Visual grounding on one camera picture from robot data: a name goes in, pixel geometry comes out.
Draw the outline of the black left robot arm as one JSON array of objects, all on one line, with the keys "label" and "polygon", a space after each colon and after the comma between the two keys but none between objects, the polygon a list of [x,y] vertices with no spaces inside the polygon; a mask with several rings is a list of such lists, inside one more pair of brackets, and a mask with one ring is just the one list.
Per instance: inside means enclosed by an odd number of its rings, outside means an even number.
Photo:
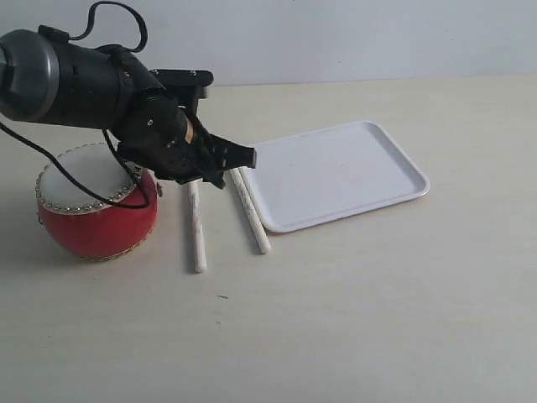
[{"label": "black left robot arm", "polygon": [[105,129],[121,158],[180,184],[222,188],[225,172],[257,162],[255,149],[210,133],[197,117],[213,81],[209,71],[150,70],[118,44],[71,44],[49,27],[1,37],[3,116]]}]

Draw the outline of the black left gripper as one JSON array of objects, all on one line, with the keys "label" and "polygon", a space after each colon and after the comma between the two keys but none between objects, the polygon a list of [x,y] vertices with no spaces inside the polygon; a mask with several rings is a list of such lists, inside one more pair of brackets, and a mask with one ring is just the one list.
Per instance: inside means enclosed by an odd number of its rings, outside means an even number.
[{"label": "black left gripper", "polygon": [[254,169],[257,164],[255,148],[209,134],[156,79],[122,85],[112,135],[121,159],[180,184],[202,180],[223,189],[224,170]]}]

